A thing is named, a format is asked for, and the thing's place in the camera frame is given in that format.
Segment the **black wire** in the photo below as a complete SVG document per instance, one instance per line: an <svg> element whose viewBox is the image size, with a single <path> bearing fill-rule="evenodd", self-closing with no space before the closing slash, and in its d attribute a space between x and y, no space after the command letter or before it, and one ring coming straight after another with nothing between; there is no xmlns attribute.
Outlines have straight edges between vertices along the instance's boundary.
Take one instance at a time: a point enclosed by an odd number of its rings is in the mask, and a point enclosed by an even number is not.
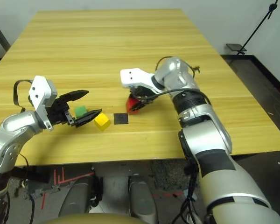
<svg viewBox="0 0 280 224"><path fill-rule="evenodd" d="M180 217L185 224L189 224L187 220L183 217L183 213L185 212L186 208L189 209L189 214L192 219L193 224L196 224L195 217L193 216L192 210L191 210L191 200L192 196L195 190L195 184L196 184L196 179L198 175L198 167L197 165L194 165L192 168L191 176L190 176L190 181L189 181L189 186L188 186L188 195L184 202L181 205L180 212L176 215L176 217L172 220L171 224L174 224L178 218Z"/></svg>
<svg viewBox="0 0 280 224"><path fill-rule="evenodd" d="M156 67L155 67L155 71L158 70L159 63L160 63L163 59L165 59L165 58L170 58L170 57L173 57L173 56L165 56L165 57L162 57L162 58L158 61L157 65L156 65Z"/></svg>
<svg viewBox="0 0 280 224"><path fill-rule="evenodd" d="M10 196L8 191L6 192L6 196L7 196L7 210L6 210L6 215L4 217L4 224L8 221L9 210L10 210Z"/></svg>
<svg viewBox="0 0 280 224"><path fill-rule="evenodd" d="M25 179L26 179L26 178L27 178L27 174L28 174L29 163L28 163L27 158L26 158L24 155L22 155L21 153L19 153L19 154L20 154L20 155L25 159L25 161L26 161L26 165L27 165L26 174L25 174ZM32 206L32 208L31 208L30 222L29 222L29 224L32 224L32 223L33 223L33 218L34 218L34 211L35 211L35 201L34 201L33 197L31 196L31 194L28 193L28 191L27 191L27 194L28 194L28 197L29 197L29 199L30 199L30 201L31 201L31 206Z"/></svg>
<svg viewBox="0 0 280 224"><path fill-rule="evenodd" d="M196 208L195 208L195 206L194 206L194 202L193 202L193 201L191 201L191 202L192 202L192 208L193 208L195 214L198 215L198 212L197 212L197 210L196 210Z"/></svg>
<svg viewBox="0 0 280 224"><path fill-rule="evenodd" d="M34 218L35 202L34 202L33 197L31 196L31 194L28 194L28 196L29 196L29 199L30 199L31 205L32 205L29 224L32 224L33 223L33 218Z"/></svg>
<svg viewBox="0 0 280 224"><path fill-rule="evenodd" d="M152 96L149 96L149 97L137 97L135 94L134 94L134 88L131 89L132 90L132 95L135 99L137 100L149 100L149 99L154 99L156 97L159 97L161 95L164 95L164 94L168 94L168 93L171 93L171 92L176 92L176 91L189 91L189 92L194 92L194 93L199 93L201 96L203 96L207 103L209 105L211 105L211 102L210 102L210 99L207 97L207 95L205 95L203 92L201 92L200 90L197 90L197 89L189 89L189 88L184 88L184 89L174 89L174 90L168 90L168 91L165 91L165 92L161 92L161 93L158 93L158 94L154 94Z"/></svg>

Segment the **yellow cube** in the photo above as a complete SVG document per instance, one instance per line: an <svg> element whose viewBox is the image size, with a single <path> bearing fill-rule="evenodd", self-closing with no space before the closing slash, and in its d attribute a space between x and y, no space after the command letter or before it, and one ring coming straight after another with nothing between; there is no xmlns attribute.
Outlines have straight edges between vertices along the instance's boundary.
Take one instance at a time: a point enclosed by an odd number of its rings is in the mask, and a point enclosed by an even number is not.
<svg viewBox="0 0 280 224"><path fill-rule="evenodd" d="M104 114L100 113L95 119L94 119L95 125L99 128L99 130L103 131L107 127L110 126L111 121L110 119Z"/></svg>

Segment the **gray floor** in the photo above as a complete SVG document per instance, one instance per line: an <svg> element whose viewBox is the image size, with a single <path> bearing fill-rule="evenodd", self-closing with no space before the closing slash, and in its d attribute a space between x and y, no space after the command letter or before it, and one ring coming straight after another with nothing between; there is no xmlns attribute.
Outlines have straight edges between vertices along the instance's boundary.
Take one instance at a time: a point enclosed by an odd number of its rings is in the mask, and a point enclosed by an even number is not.
<svg viewBox="0 0 280 224"><path fill-rule="evenodd" d="M234 61L232 67L280 129L279 92L250 61ZM169 224L180 208L182 196L175 198L168 196L167 192L180 193L185 188L187 178L184 177L182 172L184 161L159 161L157 163L161 164L152 164L150 161L94 164L97 175L103 176L105 182L103 201L92 212L110 212L128 215L128 176L134 173L140 173L146 178L155 196L160 224ZM254 177L268 200L272 203L272 207L280 214L280 153L259 154L242 159L239 163ZM163 172L157 172L156 166L161 168ZM41 223L57 217L68 190L68 187L62 187L59 192L47 193L44 209L41 209L42 197L37 198L35 200L34 223ZM196 193L199 198L196 207L199 215L203 216L205 209L201 203L199 188L196 188ZM22 192L20 197L12 197L8 223L28 223L31 203L29 200L24 199L24 195L24 192Z"/></svg>

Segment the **wall baseboard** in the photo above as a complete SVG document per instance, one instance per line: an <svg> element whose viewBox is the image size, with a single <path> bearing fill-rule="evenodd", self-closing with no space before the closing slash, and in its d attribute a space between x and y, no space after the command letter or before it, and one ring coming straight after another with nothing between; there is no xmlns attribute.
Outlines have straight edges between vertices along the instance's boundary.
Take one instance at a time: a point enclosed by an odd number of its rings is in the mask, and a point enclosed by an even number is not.
<svg viewBox="0 0 280 224"><path fill-rule="evenodd" d="M254 55L221 55L225 60L250 60L280 92L280 82Z"/></svg>

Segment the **wooden table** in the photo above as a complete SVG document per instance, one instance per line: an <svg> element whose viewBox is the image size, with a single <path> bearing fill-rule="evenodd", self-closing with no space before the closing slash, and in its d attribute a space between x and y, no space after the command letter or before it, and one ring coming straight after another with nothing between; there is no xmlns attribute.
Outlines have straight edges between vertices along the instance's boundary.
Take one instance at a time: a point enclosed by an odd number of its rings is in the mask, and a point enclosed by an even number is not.
<svg viewBox="0 0 280 224"><path fill-rule="evenodd" d="M231 135L233 154L280 150L280 131L239 78L181 10L104 10L39 12L0 62L0 122L20 112L13 105L13 85L35 75L51 79L59 95L90 93L69 103L102 108L111 119L104 132L93 122L74 128L55 126L23 148L30 164L182 158L181 129L168 96L159 97L128 125L113 125L113 113L126 112L129 90L119 71L153 72L158 59L179 56L201 67L201 90ZM19 86L20 103L29 106L29 84ZM25 161L19 157L17 165Z"/></svg>

